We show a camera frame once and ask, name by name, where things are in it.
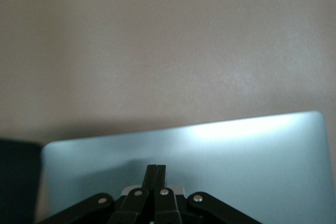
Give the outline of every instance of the beige table surface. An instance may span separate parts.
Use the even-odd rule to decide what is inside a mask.
[[[319,110],[336,179],[336,0],[0,5],[1,137],[47,144]]]

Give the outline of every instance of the black object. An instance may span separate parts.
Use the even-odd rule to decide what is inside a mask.
[[[39,224],[260,224],[207,193],[186,199],[182,188],[166,187],[165,169],[165,165],[149,165],[142,187],[130,188],[118,200],[97,194]]]
[[[32,224],[41,146],[0,139],[0,223]]]

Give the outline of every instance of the screw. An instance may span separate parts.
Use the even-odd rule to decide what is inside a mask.
[[[167,190],[167,189],[162,189],[161,191],[160,191],[160,194],[161,195],[167,195],[169,193],[169,191]]]
[[[196,194],[193,199],[194,199],[195,202],[203,201],[203,197],[201,195],[198,195],[198,194]]]
[[[99,203],[99,204],[103,204],[103,203],[105,203],[106,201],[107,201],[106,198],[100,198],[100,199],[98,199],[98,203]]]
[[[136,191],[135,193],[134,193],[134,195],[136,195],[136,196],[140,196],[140,195],[142,195],[142,191]]]

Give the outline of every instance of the laptop lid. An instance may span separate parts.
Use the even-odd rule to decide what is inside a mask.
[[[148,164],[163,164],[185,196],[205,191],[261,223],[336,223],[315,111],[53,142],[43,163],[52,214],[100,192],[117,199]]]

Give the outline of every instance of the silver laptop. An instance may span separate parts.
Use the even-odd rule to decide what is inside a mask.
[[[167,166],[185,196],[204,191],[264,224],[336,223],[324,118],[300,112],[53,142],[43,149],[51,213],[141,184]]]

